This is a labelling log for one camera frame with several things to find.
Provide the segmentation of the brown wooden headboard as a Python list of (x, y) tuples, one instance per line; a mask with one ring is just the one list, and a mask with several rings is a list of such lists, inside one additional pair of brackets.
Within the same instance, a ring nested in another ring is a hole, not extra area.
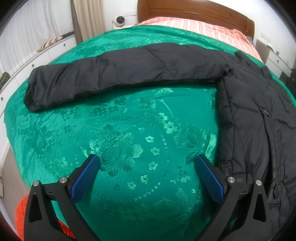
[(137, 1), (137, 18), (140, 23), (159, 16), (196, 20), (228, 29), (237, 29), (251, 38), (254, 37), (255, 32), (253, 20), (231, 8), (212, 1)]

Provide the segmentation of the beige curtain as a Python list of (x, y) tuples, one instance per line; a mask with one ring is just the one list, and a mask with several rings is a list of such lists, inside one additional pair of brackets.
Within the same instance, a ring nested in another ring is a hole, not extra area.
[(76, 43), (80, 43), (105, 32), (101, 1), (71, 0), (71, 15)]

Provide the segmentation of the white sheer curtain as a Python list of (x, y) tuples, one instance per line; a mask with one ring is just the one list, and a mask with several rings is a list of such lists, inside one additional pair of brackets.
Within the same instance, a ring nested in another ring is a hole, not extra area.
[(15, 73), (50, 39), (73, 31), (70, 1), (27, 1), (1, 34), (1, 73)]

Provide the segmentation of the black clothes pile on chair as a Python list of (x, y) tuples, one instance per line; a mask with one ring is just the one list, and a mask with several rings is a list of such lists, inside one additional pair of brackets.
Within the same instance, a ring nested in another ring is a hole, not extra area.
[(290, 77), (286, 81), (286, 87), (290, 90), (293, 96), (296, 95), (296, 69), (293, 68)]

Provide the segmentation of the pink striped bed sheet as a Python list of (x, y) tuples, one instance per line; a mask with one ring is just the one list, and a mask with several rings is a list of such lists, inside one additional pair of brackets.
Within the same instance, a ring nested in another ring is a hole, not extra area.
[(237, 29), (228, 29), (226, 27), (208, 24), (202, 21), (162, 16), (143, 21), (138, 25), (165, 26), (195, 32), (222, 41), (250, 54), (259, 61), (262, 60), (248, 37)]

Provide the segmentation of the red knit garment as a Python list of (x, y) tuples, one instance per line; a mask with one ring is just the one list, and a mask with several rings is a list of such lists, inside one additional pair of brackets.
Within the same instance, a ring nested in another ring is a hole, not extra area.
[[(15, 227), (16, 233), (21, 240), (24, 240), (24, 223), (25, 223), (25, 212), (28, 202), (28, 195), (24, 196), (16, 206), (15, 210)], [(74, 238), (70, 228), (58, 219), (62, 231), (69, 237)]]

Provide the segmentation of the striped cushion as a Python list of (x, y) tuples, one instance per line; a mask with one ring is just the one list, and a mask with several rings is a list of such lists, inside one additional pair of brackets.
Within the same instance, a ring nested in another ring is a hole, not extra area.
[(50, 39), (47, 42), (41, 44), (41, 46), (37, 49), (37, 52), (42, 52), (43, 50), (45, 50), (46, 48), (50, 47), (51, 45), (61, 41), (63, 39), (63, 37), (56, 37), (54, 39)]

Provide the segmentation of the white bedside cabinet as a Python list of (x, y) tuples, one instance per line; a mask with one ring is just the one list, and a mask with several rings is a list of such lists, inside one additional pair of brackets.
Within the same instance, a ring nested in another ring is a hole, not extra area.
[(255, 49), (269, 70), (280, 80), (286, 82), (292, 71), (284, 61), (260, 40), (256, 41)]

